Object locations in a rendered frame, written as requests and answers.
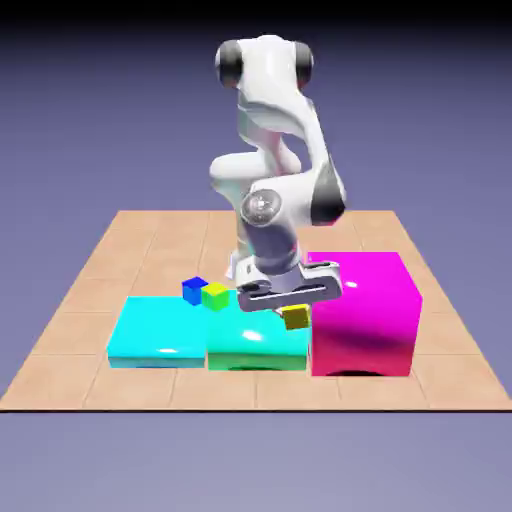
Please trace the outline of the small blue cube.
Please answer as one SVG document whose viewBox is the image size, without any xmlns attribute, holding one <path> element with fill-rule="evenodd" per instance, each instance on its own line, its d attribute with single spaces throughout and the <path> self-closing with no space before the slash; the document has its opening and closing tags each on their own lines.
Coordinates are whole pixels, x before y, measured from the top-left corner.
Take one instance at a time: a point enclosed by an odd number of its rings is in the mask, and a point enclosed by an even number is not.
<svg viewBox="0 0 512 512">
<path fill-rule="evenodd" d="M 192 277 L 182 282 L 182 297 L 189 304 L 196 306 L 202 303 L 202 289 L 208 282 L 199 276 Z"/>
</svg>

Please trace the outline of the large magenta box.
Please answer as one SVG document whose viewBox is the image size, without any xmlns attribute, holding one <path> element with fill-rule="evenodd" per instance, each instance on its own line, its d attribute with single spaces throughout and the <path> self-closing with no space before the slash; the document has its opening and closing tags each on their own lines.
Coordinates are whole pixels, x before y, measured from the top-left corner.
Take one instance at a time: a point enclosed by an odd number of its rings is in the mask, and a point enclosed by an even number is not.
<svg viewBox="0 0 512 512">
<path fill-rule="evenodd" d="M 308 253 L 340 266 L 342 295 L 312 306 L 314 376 L 410 374 L 423 298 L 396 252 Z"/>
</svg>

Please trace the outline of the large turquoise box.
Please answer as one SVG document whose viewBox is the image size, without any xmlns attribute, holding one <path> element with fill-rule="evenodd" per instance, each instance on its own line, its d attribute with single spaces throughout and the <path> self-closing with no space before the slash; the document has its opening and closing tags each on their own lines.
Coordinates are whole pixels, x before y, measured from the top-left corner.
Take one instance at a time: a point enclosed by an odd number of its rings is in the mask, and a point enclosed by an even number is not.
<svg viewBox="0 0 512 512">
<path fill-rule="evenodd" d="M 236 292 L 219 311 L 205 309 L 207 366 L 211 371 L 306 369 L 311 328 L 289 330 L 271 310 L 244 312 Z"/>
</svg>

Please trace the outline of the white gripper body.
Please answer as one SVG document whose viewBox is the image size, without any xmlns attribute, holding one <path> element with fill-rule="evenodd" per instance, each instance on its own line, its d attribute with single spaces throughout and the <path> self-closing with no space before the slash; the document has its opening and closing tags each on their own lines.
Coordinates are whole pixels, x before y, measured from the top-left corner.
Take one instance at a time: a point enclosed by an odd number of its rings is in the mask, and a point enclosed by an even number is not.
<svg viewBox="0 0 512 512">
<path fill-rule="evenodd" d="M 337 299 L 342 294 L 340 266 L 330 261 L 299 262 L 281 275 L 264 274 L 254 261 L 244 261 L 237 266 L 236 287 L 244 312 L 311 305 Z"/>
</svg>

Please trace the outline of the small dark yellow cube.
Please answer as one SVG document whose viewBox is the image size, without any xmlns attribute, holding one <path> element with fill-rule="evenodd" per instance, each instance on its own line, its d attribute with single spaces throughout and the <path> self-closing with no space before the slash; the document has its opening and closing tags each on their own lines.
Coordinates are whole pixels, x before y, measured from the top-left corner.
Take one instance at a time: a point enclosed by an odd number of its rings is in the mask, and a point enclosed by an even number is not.
<svg viewBox="0 0 512 512">
<path fill-rule="evenodd" d="M 287 330 L 308 328 L 311 324 L 309 304 L 296 304 L 281 308 L 281 317 Z"/>
</svg>

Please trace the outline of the small yellow-green cube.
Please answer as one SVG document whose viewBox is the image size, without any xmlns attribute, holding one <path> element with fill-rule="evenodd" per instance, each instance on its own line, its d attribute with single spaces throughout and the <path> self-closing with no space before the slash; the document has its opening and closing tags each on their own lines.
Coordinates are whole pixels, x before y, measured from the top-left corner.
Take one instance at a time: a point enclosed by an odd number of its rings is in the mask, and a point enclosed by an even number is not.
<svg viewBox="0 0 512 512">
<path fill-rule="evenodd" d="M 212 282 L 201 288 L 201 300 L 204 307 L 220 311 L 229 305 L 230 292 L 223 284 Z"/>
</svg>

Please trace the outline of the large cyan box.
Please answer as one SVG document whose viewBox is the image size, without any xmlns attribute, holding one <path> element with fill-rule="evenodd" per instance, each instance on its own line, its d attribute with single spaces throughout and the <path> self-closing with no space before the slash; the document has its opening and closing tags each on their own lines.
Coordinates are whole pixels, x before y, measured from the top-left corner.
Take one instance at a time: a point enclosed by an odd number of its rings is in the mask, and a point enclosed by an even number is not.
<svg viewBox="0 0 512 512">
<path fill-rule="evenodd" d="M 107 346 L 112 368 L 202 368 L 208 314 L 177 296 L 127 298 Z"/>
</svg>

